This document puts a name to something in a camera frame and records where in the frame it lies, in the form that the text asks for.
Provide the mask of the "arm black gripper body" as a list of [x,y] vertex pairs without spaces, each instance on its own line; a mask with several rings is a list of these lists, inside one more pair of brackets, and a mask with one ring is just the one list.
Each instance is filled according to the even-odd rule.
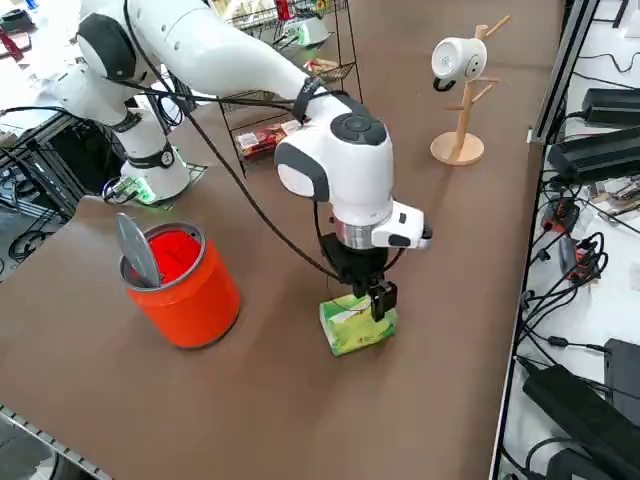
[[373,286],[384,279],[389,251],[386,247],[357,250],[342,244],[335,233],[320,236],[325,259],[340,280],[354,287]]

